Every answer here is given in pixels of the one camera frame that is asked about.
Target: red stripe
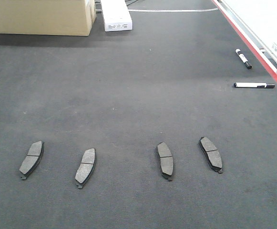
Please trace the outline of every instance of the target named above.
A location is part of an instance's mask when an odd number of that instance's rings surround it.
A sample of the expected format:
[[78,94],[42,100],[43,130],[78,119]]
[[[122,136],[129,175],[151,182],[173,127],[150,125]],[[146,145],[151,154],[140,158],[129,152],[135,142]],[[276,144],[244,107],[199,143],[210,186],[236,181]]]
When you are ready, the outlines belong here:
[[[212,2],[218,6],[218,3],[216,0],[212,0]],[[239,31],[239,29],[233,24],[233,22],[229,19],[229,17],[220,9],[218,6],[219,10],[222,12],[224,17],[227,19],[229,24],[234,28],[234,30],[238,33],[240,38],[244,41],[244,43],[248,46],[248,48],[251,50],[251,52],[257,57],[259,62],[263,65],[265,70],[272,76],[272,78],[277,82],[277,74],[276,72],[273,71],[273,69],[266,63],[266,61],[260,56],[260,54],[254,49],[254,47],[251,45],[251,43],[245,38],[245,36]]]

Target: white label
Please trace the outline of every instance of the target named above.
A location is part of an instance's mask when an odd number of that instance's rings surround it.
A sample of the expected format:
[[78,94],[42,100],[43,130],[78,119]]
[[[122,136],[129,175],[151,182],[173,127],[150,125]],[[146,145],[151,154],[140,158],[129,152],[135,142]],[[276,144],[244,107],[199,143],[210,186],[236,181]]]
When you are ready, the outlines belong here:
[[240,59],[243,61],[243,63],[245,63],[247,60],[247,58],[245,58],[245,56],[243,54],[239,55]]
[[236,87],[266,87],[266,83],[236,83]]

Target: white line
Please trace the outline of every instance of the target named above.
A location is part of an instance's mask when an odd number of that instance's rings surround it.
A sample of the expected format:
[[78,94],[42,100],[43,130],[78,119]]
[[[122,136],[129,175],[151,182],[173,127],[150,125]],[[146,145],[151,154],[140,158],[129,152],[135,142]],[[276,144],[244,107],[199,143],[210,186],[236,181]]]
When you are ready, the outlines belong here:
[[145,12],[145,13],[191,13],[191,12],[210,12],[216,11],[218,8],[206,9],[206,10],[129,10],[129,12]]

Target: marker cap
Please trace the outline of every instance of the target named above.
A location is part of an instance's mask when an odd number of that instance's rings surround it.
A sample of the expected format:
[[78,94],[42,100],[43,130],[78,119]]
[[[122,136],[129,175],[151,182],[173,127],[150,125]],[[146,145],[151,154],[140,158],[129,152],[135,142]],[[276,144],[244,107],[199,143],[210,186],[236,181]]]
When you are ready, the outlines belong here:
[[274,83],[267,83],[266,88],[274,88],[275,84]]
[[247,69],[251,69],[252,68],[252,66],[250,65],[250,63],[248,61],[246,61],[244,64],[245,64]]

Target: white wall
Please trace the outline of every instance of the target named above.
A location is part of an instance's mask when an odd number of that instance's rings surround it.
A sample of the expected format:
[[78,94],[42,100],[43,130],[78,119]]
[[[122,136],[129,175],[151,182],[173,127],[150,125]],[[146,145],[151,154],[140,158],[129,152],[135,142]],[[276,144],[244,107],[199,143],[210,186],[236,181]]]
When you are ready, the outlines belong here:
[[277,0],[222,0],[277,57]]

